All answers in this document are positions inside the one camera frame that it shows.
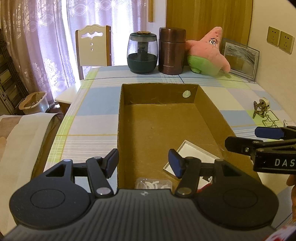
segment glass jar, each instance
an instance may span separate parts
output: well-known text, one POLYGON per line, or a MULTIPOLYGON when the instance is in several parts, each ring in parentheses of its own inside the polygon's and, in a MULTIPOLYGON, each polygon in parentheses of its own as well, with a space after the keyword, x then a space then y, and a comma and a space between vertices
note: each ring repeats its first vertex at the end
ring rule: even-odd
POLYGON ((152 72, 157 65, 158 46, 156 34, 146 31, 132 33, 128 41, 128 67, 134 73, 152 72))

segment white sheer curtain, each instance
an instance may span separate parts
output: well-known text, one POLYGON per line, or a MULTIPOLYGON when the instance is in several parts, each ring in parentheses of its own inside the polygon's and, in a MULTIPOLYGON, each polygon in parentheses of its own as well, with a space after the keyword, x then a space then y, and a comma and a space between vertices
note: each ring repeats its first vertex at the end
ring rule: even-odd
POLYGON ((28 91, 49 103, 79 80, 75 31, 111 26, 112 64, 125 65, 130 33, 146 29, 146 0, 1 0, 1 26, 28 91))
MULTIPOLYGON (((146 30, 145 0, 67 0, 66 7, 75 57, 77 29, 92 24, 110 25, 112 65, 127 65, 126 52, 130 33, 146 30)), ((84 67, 83 70, 86 74, 89 68, 84 67)))

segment small white box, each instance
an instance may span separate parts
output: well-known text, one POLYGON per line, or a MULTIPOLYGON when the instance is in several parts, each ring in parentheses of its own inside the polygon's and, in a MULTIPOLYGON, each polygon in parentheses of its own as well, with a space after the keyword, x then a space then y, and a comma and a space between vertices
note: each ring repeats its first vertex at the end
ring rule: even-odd
MULTIPOLYGON (((218 157, 214 156, 213 154, 207 152, 206 150, 192 144, 191 142, 185 140, 182 145, 179 147, 177 152, 182 157, 192 156, 199 158, 202 162, 206 163, 214 163, 218 157)), ((166 172, 170 173, 171 175, 175 176, 174 171, 172 170, 169 163, 165 165, 163 168, 166 172)), ((198 183, 198 189, 201 189, 203 186, 207 185, 209 182, 204 180, 203 177, 200 177, 200 181, 198 183)))

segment jar lid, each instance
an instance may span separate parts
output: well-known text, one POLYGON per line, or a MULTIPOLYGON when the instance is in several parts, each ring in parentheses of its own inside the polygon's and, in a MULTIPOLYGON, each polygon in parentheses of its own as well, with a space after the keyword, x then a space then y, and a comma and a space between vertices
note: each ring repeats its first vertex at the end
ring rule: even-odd
POLYGON ((138 31, 136 33, 131 33, 130 40, 137 42, 153 42, 157 41, 156 34, 147 31, 138 31))
POLYGON ((185 43, 186 30, 183 28, 159 28, 159 40, 170 43, 185 43))

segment plush toy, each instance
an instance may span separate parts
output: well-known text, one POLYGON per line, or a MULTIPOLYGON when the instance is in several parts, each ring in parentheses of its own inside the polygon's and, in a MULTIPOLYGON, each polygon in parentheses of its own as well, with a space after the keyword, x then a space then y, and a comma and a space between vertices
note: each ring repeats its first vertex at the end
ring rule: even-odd
POLYGON ((219 51, 221 38, 222 28, 215 27, 200 41, 186 41, 187 61, 194 73, 215 76, 221 68, 230 71, 228 61, 219 51))

